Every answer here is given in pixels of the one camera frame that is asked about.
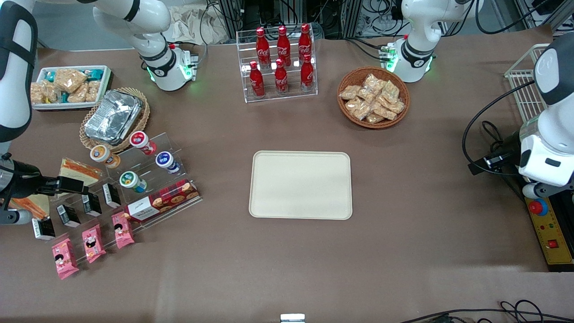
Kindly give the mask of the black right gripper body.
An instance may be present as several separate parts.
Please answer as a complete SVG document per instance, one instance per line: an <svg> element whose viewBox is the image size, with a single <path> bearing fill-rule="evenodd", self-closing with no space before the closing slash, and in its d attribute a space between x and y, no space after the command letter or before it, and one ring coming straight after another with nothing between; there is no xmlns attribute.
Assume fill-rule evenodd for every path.
<svg viewBox="0 0 574 323"><path fill-rule="evenodd" d="M34 194L43 194L45 180L40 170L30 164L1 157L1 192L2 202L16 198L22 199Z"/></svg>

